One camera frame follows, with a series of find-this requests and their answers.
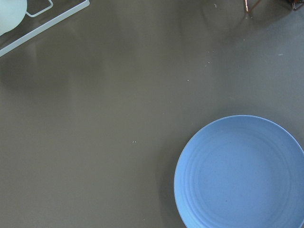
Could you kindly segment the pale green cup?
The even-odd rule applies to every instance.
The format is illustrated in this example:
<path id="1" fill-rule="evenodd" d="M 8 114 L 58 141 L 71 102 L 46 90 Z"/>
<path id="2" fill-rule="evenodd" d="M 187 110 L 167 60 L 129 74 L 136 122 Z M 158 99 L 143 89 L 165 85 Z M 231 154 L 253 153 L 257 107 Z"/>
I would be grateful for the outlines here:
<path id="1" fill-rule="evenodd" d="M 0 35 L 13 30 L 24 19 L 27 0 L 0 1 Z"/>

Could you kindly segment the blue round plate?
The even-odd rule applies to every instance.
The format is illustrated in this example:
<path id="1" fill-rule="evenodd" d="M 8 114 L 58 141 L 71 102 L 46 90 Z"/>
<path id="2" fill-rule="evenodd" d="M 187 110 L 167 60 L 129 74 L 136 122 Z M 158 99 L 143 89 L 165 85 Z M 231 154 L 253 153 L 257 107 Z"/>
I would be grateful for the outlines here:
<path id="1" fill-rule="evenodd" d="M 300 228 L 304 151 L 287 130 L 268 119 L 218 119 L 182 150 L 174 198 L 188 228 Z"/>

